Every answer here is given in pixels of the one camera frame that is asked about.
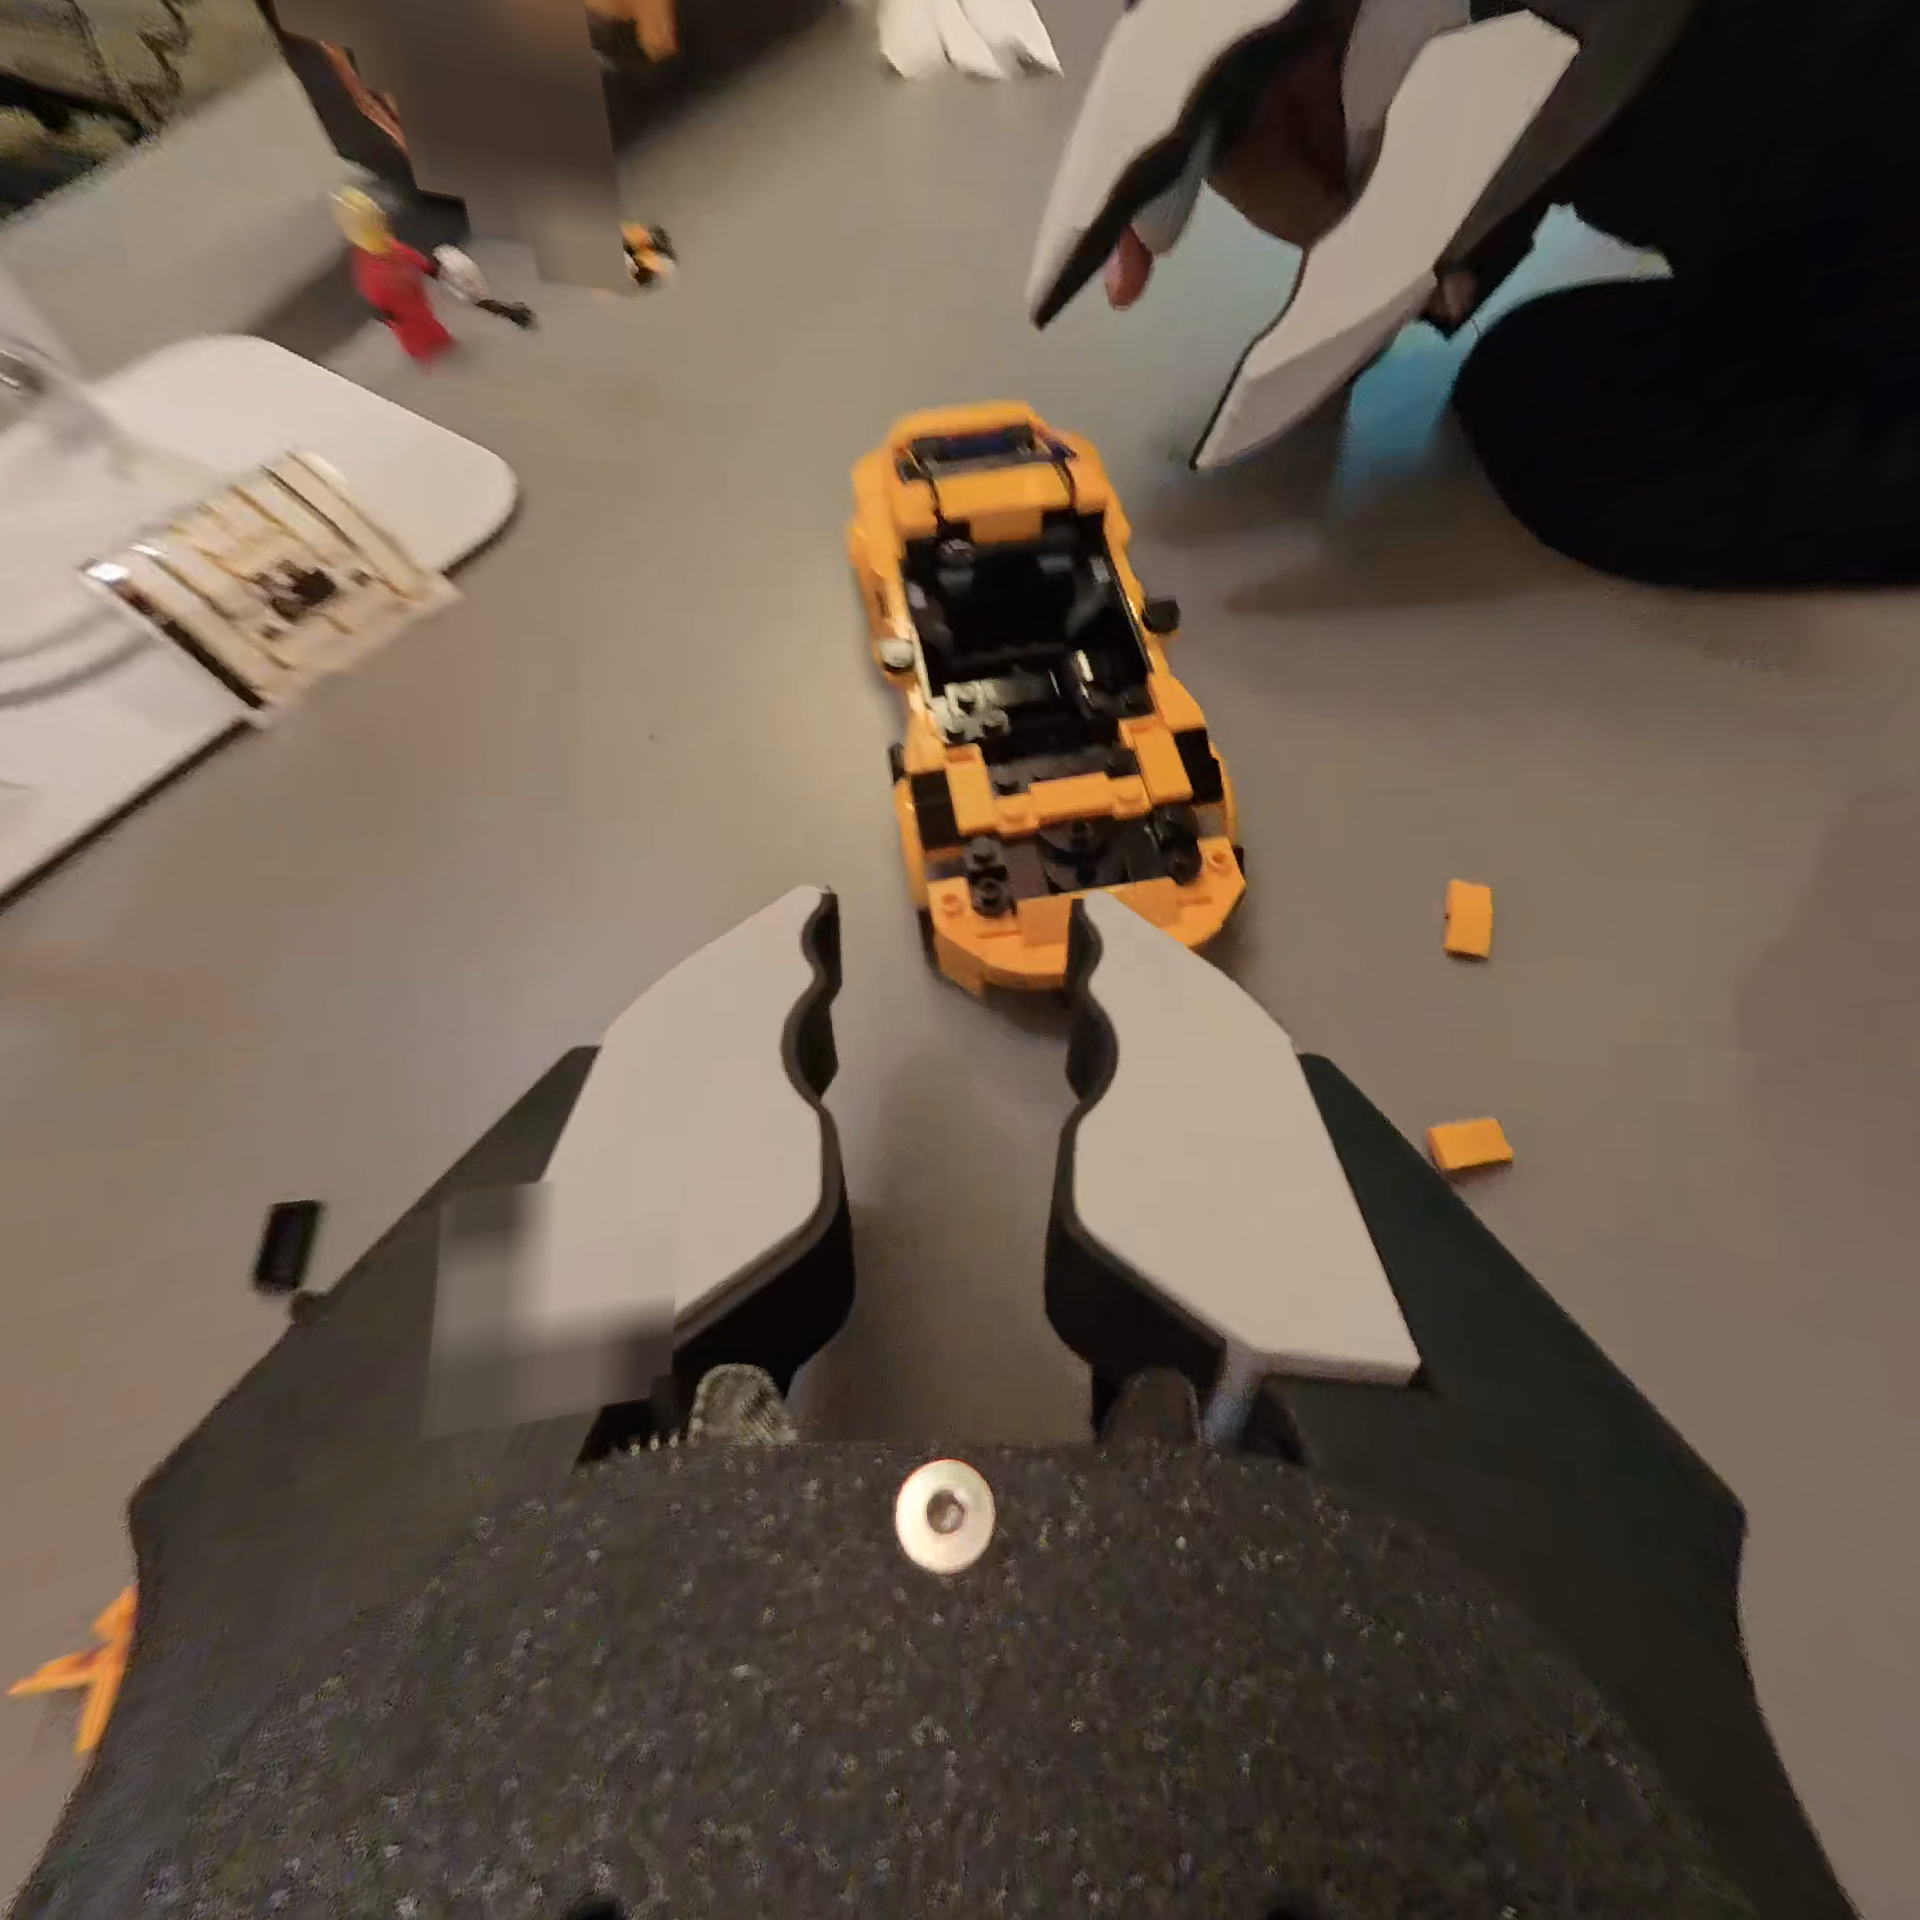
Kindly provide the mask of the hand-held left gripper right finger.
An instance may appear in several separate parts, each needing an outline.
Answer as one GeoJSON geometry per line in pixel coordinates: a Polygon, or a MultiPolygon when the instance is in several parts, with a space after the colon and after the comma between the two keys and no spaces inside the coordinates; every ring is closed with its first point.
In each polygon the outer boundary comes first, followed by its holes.
{"type": "Polygon", "coordinates": [[[1219,1446],[1273,1382],[1412,1387],[1414,1336],[1288,1030],[1115,897],[1072,907],[1067,1002],[1045,1310],[1096,1425],[1146,1375],[1185,1382],[1219,1446]]]}

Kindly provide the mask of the black lego box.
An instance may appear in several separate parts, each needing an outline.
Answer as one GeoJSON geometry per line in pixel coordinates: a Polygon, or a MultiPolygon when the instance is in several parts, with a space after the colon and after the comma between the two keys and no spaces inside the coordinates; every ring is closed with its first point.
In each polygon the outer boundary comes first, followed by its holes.
{"type": "MultiPolygon", "coordinates": [[[[457,209],[446,155],[409,153],[408,90],[393,82],[396,56],[376,56],[339,33],[301,23],[342,22],[342,6],[270,6],[262,17],[331,148],[408,201],[457,209]]],[[[608,103],[613,152],[706,91],[812,33],[828,2],[585,6],[585,33],[608,103]]]]}

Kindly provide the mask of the black flat lego tile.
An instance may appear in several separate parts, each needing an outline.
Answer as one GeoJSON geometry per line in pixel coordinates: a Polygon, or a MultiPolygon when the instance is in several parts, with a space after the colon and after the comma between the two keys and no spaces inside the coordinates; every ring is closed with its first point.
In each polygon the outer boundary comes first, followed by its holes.
{"type": "Polygon", "coordinates": [[[324,1206],[318,1199],[281,1199],[267,1207],[251,1262],[251,1288],[262,1296],[299,1295],[314,1262],[324,1206]]]}

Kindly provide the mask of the white paper sheet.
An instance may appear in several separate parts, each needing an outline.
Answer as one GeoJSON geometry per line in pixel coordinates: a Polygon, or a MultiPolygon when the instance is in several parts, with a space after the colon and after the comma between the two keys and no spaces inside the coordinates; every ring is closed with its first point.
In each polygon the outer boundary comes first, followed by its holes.
{"type": "Polygon", "coordinates": [[[1034,2],[875,2],[870,12],[878,56],[899,80],[956,73],[1000,82],[1062,73],[1034,2]]]}

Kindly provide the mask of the red lego minifigure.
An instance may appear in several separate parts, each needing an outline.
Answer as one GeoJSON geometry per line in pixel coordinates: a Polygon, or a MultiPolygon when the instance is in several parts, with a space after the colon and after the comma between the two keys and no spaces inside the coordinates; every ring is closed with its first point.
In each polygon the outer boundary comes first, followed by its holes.
{"type": "Polygon", "coordinates": [[[442,275],[440,260],[408,248],[392,215],[363,188],[336,188],[330,206],[347,242],[353,287],[369,312],[409,362],[430,367],[442,359],[454,340],[426,290],[442,275]]]}

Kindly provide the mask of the black quilted cushion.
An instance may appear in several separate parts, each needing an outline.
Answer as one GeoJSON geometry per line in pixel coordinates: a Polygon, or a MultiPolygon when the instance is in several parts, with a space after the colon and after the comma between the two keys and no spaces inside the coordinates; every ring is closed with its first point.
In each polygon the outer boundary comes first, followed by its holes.
{"type": "Polygon", "coordinates": [[[1485,482],[1555,553],[1701,593],[1916,588],[1916,290],[1755,315],[1616,280],[1490,324],[1451,391],[1485,482]]]}

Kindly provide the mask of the person's right hand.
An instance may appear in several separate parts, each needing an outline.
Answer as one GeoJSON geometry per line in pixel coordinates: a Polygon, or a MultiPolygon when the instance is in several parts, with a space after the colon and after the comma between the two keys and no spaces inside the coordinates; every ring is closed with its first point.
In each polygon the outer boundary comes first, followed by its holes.
{"type": "Polygon", "coordinates": [[[1301,251],[1354,203],[1341,98],[1352,34],[1354,12],[1322,17],[1208,172],[1209,192],[1249,227],[1301,251]]]}

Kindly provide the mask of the pile of orange black lego pieces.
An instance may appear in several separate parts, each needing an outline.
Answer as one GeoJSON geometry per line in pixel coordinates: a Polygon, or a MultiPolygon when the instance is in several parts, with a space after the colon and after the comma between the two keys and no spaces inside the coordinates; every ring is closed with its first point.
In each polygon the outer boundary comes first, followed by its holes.
{"type": "Polygon", "coordinates": [[[108,1732],[113,1710],[128,1679],[137,1636],[137,1585],[123,1592],[94,1618],[89,1643],[20,1676],[6,1687],[6,1698],[75,1696],[78,1722],[73,1754],[92,1760],[108,1732]]]}

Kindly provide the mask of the lego sticker sheet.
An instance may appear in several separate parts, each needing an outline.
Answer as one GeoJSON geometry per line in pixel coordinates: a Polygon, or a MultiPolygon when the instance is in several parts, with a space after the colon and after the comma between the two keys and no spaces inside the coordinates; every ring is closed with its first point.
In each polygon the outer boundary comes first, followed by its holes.
{"type": "Polygon", "coordinates": [[[80,578],[211,678],[253,730],[460,601],[308,450],[242,472],[84,560],[80,578]]]}

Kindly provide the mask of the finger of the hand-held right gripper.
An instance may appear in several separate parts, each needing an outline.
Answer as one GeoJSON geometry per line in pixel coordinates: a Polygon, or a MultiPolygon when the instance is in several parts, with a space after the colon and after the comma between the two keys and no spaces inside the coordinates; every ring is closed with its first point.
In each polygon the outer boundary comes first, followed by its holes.
{"type": "Polygon", "coordinates": [[[1046,191],[1027,275],[1042,329],[1125,233],[1171,251],[1209,168],[1305,23],[1301,2],[1140,2],[1105,40],[1046,191]]]}
{"type": "Polygon", "coordinates": [[[1422,46],[1385,113],[1374,172],[1249,346],[1193,470],[1285,438],[1424,312],[1443,254],[1574,57],[1577,40],[1538,17],[1492,17],[1422,46]]]}

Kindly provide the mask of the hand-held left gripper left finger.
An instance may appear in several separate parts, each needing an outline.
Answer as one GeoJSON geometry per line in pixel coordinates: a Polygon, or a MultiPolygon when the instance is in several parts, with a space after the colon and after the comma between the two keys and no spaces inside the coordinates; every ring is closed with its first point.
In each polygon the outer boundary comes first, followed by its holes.
{"type": "Polygon", "coordinates": [[[801,886],[678,963],[604,1033],[539,1185],[539,1391],[640,1404],[750,1364],[792,1386],[858,1295],[826,1094],[832,889],[801,886]]]}

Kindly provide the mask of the white wooden book stand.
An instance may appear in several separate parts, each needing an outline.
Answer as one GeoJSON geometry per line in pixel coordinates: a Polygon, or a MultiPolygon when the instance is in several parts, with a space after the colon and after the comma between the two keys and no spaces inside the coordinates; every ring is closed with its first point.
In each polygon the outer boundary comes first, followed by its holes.
{"type": "Polygon", "coordinates": [[[84,568],[178,502],[301,452],[376,527],[448,575],[520,503],[492,450],[251,337],[169,343],[80,382],[4,280],[4,353],[53,379],[53,407],[4,401],[2,892],[35,886],[249,718],[171,640],[141,630],[84,568]]]}

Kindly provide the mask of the orange lego car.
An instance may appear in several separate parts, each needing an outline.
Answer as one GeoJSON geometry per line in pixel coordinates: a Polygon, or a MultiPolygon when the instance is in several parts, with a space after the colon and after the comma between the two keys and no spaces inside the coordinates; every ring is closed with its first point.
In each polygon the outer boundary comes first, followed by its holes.
{"type": "Polygon", "coordinates": [[[1246,888],[1233,775],[1169,663],[1180,603],[1140,586],[1096,446],[1019,401],[958,406],[897,422],[850,488],[933,967],[978,999],[1062,992],[1092,895],[1209,946],[1246,888]]]}

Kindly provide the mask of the person's right forearm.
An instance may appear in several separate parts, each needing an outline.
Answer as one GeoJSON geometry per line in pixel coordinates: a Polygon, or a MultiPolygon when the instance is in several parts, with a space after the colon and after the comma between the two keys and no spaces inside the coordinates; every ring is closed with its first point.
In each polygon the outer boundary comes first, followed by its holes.
{"type": "Polygon", "coordinates": [[[1550,200],[1683,282],[1916,294],[1917,6],[1698,6],[1550,200]]]}

